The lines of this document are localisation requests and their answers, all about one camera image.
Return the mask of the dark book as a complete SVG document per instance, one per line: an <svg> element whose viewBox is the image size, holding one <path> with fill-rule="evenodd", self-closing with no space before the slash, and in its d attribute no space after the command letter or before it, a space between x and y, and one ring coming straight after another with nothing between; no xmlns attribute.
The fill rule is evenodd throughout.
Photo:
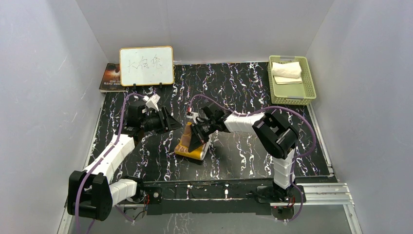
<svg viewBox="0 0 413 234"><path fill-rule="evenodd" d="M108 63L99 86L99 91L101 93L125 92L126 87L121 85L120 75L120 65Z"/></svg>

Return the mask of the green plastic basket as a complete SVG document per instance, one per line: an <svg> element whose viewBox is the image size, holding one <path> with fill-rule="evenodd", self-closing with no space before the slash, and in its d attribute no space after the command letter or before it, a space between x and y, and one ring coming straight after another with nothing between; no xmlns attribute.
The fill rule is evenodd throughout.
<svg viewBox="0 0 413 234"><path fill-rule="evenodd" d="M271 103L308 105L316 99L306 57L271 55L267 70Z"/></svg>

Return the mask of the white towel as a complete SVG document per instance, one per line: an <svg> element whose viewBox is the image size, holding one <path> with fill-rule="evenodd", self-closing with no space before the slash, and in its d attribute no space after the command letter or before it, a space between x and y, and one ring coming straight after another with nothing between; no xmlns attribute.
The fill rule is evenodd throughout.
<svg viewBox="0 0 413 234"><path fill-rule="evenodd" d="M300 84L302 69L299 62L271 63L271 74L274 81L279 84Z"/></svg>

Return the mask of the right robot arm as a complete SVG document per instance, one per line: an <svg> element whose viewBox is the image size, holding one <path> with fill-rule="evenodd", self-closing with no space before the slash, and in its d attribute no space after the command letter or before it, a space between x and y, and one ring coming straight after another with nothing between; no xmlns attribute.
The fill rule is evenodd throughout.
<svg viewBox="0 0 413 234"><path fill-rule="evenodd" d="M298 132L284 117L276 111L242 115L215 104L203 107L202 111L205 118L197 117L189 127L189 152L205 145L214 132L255 134L267 153L273 157L275 198L286 202L293 196L295 176L292 164Z"/></svg>

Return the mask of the whiteboard with yellow frame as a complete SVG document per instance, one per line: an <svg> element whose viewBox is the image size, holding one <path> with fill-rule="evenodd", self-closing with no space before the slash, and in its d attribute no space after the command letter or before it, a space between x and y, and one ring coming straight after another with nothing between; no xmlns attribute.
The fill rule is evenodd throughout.
<svg viewBox="0 0 413 234"><path fill-rule="evenodd" d="M120 82L124 87L174 83L171 46L121 48L119 67Z"/></svg>

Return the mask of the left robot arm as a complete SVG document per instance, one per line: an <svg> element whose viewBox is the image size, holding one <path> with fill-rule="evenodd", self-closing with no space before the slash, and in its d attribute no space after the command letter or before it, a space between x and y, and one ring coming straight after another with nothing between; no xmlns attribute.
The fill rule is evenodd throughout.
<svg viewBox="0 0 413 234"><path fill-rule="evenodd" d="M104 151L82 171L73 171L70 175L68 214L104 221L120 202L127 199L134 203L143 201L146 193L142 179L126 176L115 183L110 183L110 179L145 133L164 134L182 127L166 107L146 103L123 109L127 110L127 115L122 117L118 133L113 135Z"/></svg>

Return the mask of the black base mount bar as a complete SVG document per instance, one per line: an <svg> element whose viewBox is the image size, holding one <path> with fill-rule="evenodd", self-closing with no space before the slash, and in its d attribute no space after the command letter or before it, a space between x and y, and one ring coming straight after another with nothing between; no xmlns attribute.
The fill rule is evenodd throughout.
<svg viewBox="0 0 413 234"><path fill-rule="evenodd" d="M121 208L143 208L147 215L177 213L255 213L289 220L307 201L304 188L276 188L272 178L198 181L146 181L139 201L124 200Z"/></svg>

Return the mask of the aluminium rail frame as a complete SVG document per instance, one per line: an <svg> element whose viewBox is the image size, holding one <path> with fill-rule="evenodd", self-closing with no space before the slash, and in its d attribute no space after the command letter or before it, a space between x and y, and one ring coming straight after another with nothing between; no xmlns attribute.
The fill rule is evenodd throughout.
<svg viewBox="0 0 413 234"><path fill-rule="evenodd" d="M300 177L295 202L266 202L253 191L266 179L156 183L145 213L125 202L104 221L81 218L82 234L359 234L346 183Z"/></svg>

